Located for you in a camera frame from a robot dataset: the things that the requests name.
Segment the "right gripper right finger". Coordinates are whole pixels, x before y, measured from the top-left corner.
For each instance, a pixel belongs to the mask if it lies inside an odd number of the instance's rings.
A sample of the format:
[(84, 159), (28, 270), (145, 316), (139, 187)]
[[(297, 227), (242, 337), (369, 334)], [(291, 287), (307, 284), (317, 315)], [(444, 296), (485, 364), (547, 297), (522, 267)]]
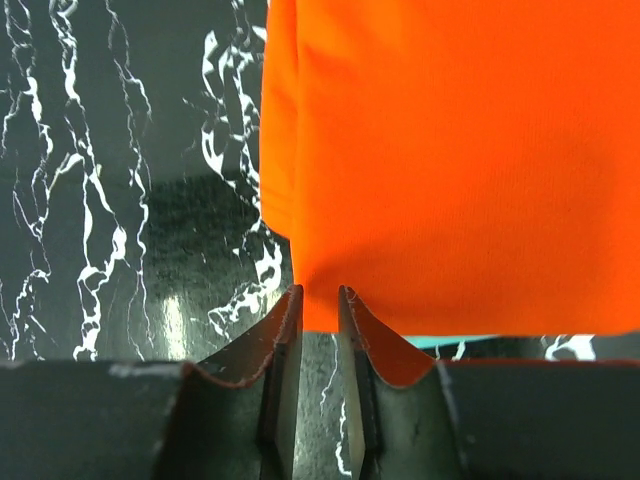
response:
[(437, 360), (341, 287), (356, 479), (635, 479), (635, 360)]

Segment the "orange t shirt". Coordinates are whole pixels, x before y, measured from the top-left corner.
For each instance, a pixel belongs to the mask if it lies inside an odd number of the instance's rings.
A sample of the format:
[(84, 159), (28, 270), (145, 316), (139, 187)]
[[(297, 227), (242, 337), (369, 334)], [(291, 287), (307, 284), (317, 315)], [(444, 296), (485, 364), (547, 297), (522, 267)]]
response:
[(635, 1), (274, 1), (262, 215), (304, 326), (352, 288), (408, 335), (639, 326)]

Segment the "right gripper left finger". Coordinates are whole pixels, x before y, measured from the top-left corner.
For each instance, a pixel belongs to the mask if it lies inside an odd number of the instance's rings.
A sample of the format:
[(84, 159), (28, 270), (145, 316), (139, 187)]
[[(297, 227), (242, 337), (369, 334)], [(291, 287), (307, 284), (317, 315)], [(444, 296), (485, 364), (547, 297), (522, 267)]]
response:
[(303, 290), (200, 362), (5, 361), (5, 479), (288, 479)]

